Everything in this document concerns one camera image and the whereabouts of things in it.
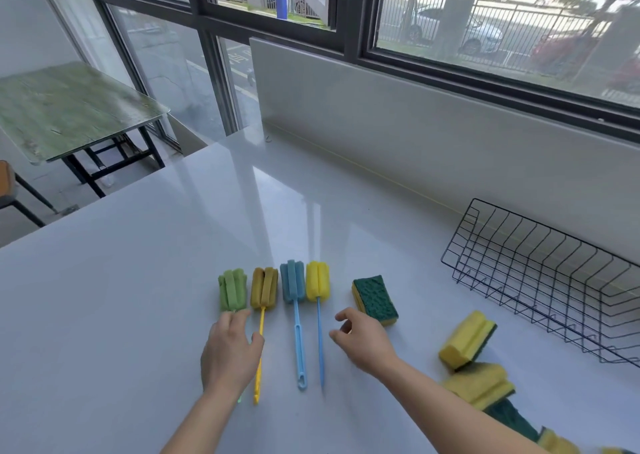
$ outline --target black wire basket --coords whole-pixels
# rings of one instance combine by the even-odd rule
[[[640,366],[640,267],[472,200],[442,255],[453,278],[596,355]]]

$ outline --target plastic handle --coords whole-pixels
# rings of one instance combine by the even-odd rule
[[[318,361],[320,364],[320,388],[324,388],[324,352],[322,349],[322,323],[320,321],[320,298],[316,298],[318,305]]]
[[[302,326],[300,325],[300,312],[298,311],[298,299],[293,301],[293,311],[296,315],[296,361],[298,362],[298,388],[307,388],[307,369],[305,367],[305,347],[302,342]]]
[[[260,334],[264,331],[264,306],[260,311]],[[262,356],[260,356],[260,362],[258,363],[258,371],[255,372],[255,388],[253,389],[253,404],[258,405],[260,402],[260,381],[262,379]]]

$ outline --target wall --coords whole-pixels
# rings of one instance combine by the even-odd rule
[[[456,211],[481,198],[640,262],[636,146],[272,43],[251,47],[264,121]]]
[[[0,33],[0,77],[79,59],[46,0],[0,0]],[[0,159],[28,179],[48,168],[31,166],[1,132]]]

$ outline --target chair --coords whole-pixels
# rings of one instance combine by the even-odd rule
[[[38,227],[44,227],[45,223],[36,215],[31,213],[31,210],[25,207],[16,198],[18,194],[17,187],[15,186],[16,182],[18,182],[20,186],[25,188],[29,193],[34,195],[38,200],[51,208],[54,213],[58,213],[58,210],[56,210],[53,205],[44,198],[44,196],[33,189],[29,183],[24,181],[20,175],[13,171],[13,168],[7,161],[0,161],[0,210],[13,205],[20,211],[20,213],[22,213],[22,215],[35,223]]]

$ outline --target white countertop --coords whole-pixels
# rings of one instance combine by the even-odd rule
[[[382,274],[399,355],[441,380],[436,354],[473,309],[498,323],[499,361],[533,426],[580,446],[640,450],[640,369],[600,364],[456,284],[440,263],[460,216],[286,134],[245,130],[0,249],[0,451],[156,453],[201,393],[217,277],[287,259],[330,265],[333,314],[353,279]],[[259,314],[254,314],[257,329]],[[432,452],[373,378],[301,306],[308,390],[296,386],[293,311],[267,313],[260,405],[253,385],[220,453]]]

